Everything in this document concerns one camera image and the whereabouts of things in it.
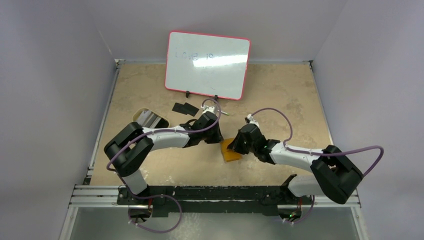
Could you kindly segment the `yellow leather card holder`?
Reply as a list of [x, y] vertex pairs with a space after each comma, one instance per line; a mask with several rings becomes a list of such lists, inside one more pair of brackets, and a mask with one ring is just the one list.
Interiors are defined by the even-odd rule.
[[220, 143], [221, 154], [226, 163], [241, 160], [242, 155], [231, 149], [228, 146], [234, 141], [234, 138], [226, 138]]

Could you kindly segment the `black credit card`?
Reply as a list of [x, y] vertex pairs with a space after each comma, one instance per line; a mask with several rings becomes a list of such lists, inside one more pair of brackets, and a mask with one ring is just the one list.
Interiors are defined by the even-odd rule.
[[182, 104], [182, 103], [175, 102], [172, 107], [172, 111], [183, 114], [183, 115], [189, 114], [189, 110], [187, 109], [187, 105], [185, 103]]
[[188, 102], [185, 102], [183, 105], [183, 109], [185, 111], [185, 113], [187, 115], [190, 115], [192, 117], [195, 117], [196, 114], [198, 113], [199, 109], [191, 104], [189, 104]]

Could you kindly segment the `beige oval plastic tray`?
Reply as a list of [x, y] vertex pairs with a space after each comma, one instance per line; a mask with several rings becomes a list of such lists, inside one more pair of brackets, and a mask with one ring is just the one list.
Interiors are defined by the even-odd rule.
[[132, 116], [132, 121], [137, 122], [140, 126], [150, 129], [168, 128], [170, 123], [163, 116], [149, 108], [140, 108]]

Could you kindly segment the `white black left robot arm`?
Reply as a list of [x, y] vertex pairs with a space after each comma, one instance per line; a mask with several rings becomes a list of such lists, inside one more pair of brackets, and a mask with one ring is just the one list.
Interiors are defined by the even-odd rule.
[[189, 148], [200, 142], [218, 144], [222, 140], [218, 115], [205, 111], [198, 119], [169, 128], [148, 128], [131, 122], [105, 145], [103, 151], [109, 159], [106, 168], [117, 173], [129, 187], [130, 199], [142, 205], [148, 201], [149, 191], [140, 167], [150, 152]]

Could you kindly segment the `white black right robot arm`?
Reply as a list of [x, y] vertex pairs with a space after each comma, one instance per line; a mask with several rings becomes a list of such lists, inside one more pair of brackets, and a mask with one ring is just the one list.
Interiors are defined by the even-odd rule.
[[252, 153], [263, 163], [310, 172], [310, 175], [293, 174], [282, 184], [280, 196], [288, 204], [311, 195], [326, 196], [337, 204], [345, 204], [364, 178], [363, 173], [334, 145], [324, 149], [285, 145], [280, 140], [267, 139], [252, 123], [238, 130], [227, 149], [241, 155]]

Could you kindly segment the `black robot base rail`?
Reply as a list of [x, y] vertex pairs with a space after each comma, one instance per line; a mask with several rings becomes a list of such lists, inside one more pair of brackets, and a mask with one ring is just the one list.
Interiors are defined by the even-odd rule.
[[121, 206], [150, 206], [153, 217], [167, 217], [168, 214], [179, 211], [288, 217], [298, 206], [306, 207], [311, 204], [312, 198], [295, 197], [280, 185], [150, 185], [137, 196], [132, 196], [126, 187], [119, 187], [116, 201]]

